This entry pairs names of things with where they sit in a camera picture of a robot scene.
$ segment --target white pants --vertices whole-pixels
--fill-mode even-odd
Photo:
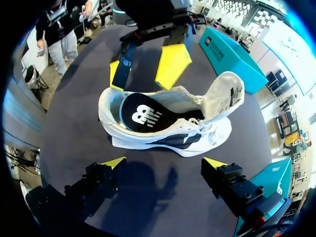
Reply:
[[[62,77],[67,70],[64,56],[67,56],[70,65],[78,55],[77,37],[74,30],[48,47],[48,51],[53,59],[58,75]]]

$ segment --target shoe tongue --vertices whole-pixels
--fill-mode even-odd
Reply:
[[[203,97],[201,110],[205,119],[200,123],[212,123],[227,117],[243,104],[244,94],[243,81],[236,74],[222,73]]]

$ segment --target round table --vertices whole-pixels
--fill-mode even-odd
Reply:
[[[217,200],[200,174],[201,159],[235,162],[252,178],[269,163],[269,136],[254,95],[229,115],[232,133],[220,147],[183,158],[163,148],[126,150],[112,146],[98,121],[98,100],[109,87],[110,59],[119,38],[133,28],[111,26],[78,55],[62,78],[46,115],[41,147],[43,185],[64,194],[64,186],[78,181],[85,167],[127,157],[126,179],[113,199],[106,199],[86,223],[122,237],[232,236],[237,223],[223,200]],[[216,74],[194,37],[193,63],[176,85],[204,95]],[[163,39],[138,47],[125,90],[160,90],[154,80]]]

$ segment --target teal sign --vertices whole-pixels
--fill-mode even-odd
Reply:
[[[226,35],[207,27],[199,45],[217,75],[226,71],[236,73],[243,80],[247,92],[254,94],[268,83],[256,62]]]

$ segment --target red part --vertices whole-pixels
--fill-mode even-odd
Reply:
[[[253,223],[253,225],[251,226],[252,229],[257,229],[261,226],[263,226],[263,224],[266,222],[267,220],[263,217],[260,216],[255,223]]]
[[[137,34],[136,32],[134,32],[134,35],[135,35],[139,40],[141,40],[141,39],[143,38],[142,35],[139,35],[139,34]]]

